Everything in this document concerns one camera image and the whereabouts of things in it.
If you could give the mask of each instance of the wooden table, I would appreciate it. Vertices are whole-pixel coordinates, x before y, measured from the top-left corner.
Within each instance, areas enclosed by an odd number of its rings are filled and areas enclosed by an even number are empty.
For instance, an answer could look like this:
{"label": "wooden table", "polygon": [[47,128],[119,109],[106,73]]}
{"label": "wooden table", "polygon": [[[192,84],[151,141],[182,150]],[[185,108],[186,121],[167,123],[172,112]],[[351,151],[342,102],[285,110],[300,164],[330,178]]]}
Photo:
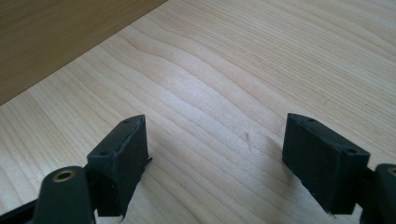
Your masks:
{"label": "wooden table", "polygon": [[357,223],[282,163],[285,118],[395,163],[395,34],[389,0],[169,0],[0,107],[0,213],[145,114],[154,160],[123,223]]}

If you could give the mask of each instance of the wooden board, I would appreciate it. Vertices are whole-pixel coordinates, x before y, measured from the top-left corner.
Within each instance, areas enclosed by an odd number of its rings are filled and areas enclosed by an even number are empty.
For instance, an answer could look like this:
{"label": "wooden board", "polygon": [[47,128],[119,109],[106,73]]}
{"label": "wooden board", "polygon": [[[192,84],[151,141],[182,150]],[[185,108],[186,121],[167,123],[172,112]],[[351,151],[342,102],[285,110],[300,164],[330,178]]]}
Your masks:
{"label": "wooden board", "polygon": [[[396,3],[170,0],[0,106],[0,213],[145,114],[148,165],[122,223],[359,223],[281,161],[287,113],[396,162]],[[120,218],[98,218],[120,223]]]}
{"label": "wooden board", "polygon": [[1,1],[0,105],[164,1]]}

